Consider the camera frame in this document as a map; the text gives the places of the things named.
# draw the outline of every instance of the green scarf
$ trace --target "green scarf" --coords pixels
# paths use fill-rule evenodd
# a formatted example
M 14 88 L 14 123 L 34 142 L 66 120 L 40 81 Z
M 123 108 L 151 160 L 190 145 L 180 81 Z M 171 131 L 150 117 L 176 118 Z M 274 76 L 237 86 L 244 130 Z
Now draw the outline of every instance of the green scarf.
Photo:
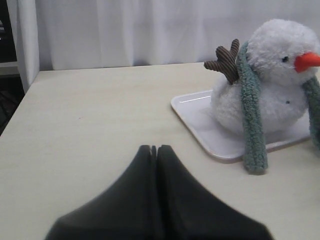
M 266 140 L 260 116 L 260 80 L 247 62 L 248 42 L 237 55 L 236 67 L 241 84 L 242 124 L 245 153 L 244 167 L 252 173 L 263 173 L 268 168 Z M 320 149 L 320 85 L 314 76 L 302 85 L 308 101 L 310 134 L 313 143 Z

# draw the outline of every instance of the black plastic object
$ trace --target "black plastic object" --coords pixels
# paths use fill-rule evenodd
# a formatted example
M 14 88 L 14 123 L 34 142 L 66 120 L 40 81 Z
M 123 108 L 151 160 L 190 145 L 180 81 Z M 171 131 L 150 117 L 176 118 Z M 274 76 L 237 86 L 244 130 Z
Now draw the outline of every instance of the black plastic object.
M 158 195 L 167 239 L 272 240 L 261 223 L 207 191 L 168 145 L 158 150 Z
M 156 148 L 143 145 L 104 193 L 61 217 L 46 240 L 162 240 Z

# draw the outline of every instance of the white fluffy body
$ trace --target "white fluffy body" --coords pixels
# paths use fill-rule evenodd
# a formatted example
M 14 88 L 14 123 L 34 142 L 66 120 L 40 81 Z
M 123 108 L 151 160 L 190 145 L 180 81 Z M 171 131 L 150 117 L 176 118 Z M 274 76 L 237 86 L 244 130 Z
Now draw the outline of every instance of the white fluffy body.
M 264 133 L 283 130 L 298 121 L 308 107 L 301 85 L 317 72 L 310 67 L 297 73 L 297 56 L 320 54 L 316 34 L 308 27 L 289 20 L 273 19 L 259 27 L 248 40 L 247 59 L 261 81 L 259 99 Z M 214 85 L 211 106 L 216 119 L 236 134 L 243 133 L 241 85 L 229 85 L 223 76 Z

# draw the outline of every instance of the plush snowman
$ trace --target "plush snowman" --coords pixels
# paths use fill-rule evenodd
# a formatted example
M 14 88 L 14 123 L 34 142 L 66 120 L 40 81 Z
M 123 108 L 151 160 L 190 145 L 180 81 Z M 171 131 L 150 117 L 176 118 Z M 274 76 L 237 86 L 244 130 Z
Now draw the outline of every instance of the plush snowman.
M 244 165 L 250 172 L 268 167 L 265 134 L 292 126 L 309 110 L 310 133 L 320 147 L 320 42 L 310 28 L 290 20 L 265 22 L 239 50 L 216 49 L 207 69 L 223 73 L 213 88 L 216 120 L 243 135 Z

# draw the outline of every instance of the black eye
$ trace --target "black eye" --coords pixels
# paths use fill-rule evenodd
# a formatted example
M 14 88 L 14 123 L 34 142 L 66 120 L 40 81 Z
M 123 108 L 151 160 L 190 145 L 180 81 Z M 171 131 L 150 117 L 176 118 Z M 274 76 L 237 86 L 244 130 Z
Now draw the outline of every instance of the black eye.
M 284 58 L 282 58 L 282 62 L 283 62 L 283 63 L 286 63 L 286 62 L 288 62 L 288 61 L 289 61 L 289 57 L 285 56 Z

